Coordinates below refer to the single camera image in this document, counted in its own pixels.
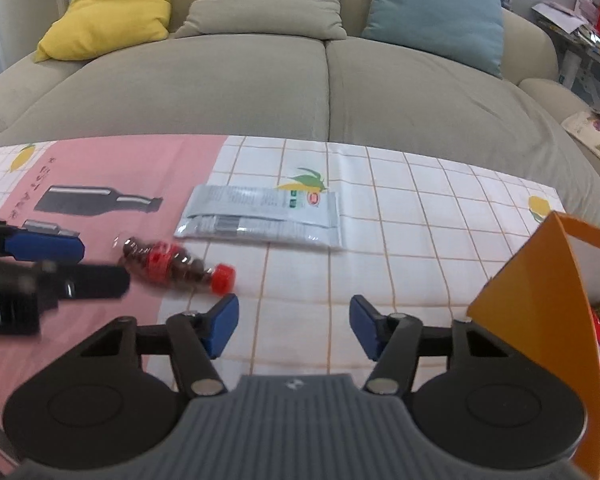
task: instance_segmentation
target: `red label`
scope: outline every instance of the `red label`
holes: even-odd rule
[[[320,203],[320,193],[309,193],[306,196],[307,201],[311,205],[318,205]]]
[[[147,279],[154,283],[169,283],[171,260],[174,254],[182,250],[180,246],[174,244],[156,243],[146,258],[144,272]]]

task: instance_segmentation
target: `snack packet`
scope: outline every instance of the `snack packet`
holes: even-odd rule
[[[330,191],[197,186],[174,236],[340,248],[338,197]]]

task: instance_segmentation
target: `yellow pillow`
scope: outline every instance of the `yellow pillow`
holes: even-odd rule
[[[36,62],[93,59],[165,40],[170,17],[171,0],[72,0],[38,43]]]

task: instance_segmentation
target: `light blue pillow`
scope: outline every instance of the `light blue pillow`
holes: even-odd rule
[[[362,37],[424,50],[501,77],[500,0],[372,0]]]

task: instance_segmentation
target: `plastic bottle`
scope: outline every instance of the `plastic bottle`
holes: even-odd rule
[[[114,242],[122,251],[122,262],[130,272],[157,285],[207,288],[218,296],[234,289],[235,269],[225,264],[208,268],[184,247],[167,242],[143,242],[120,235]]]

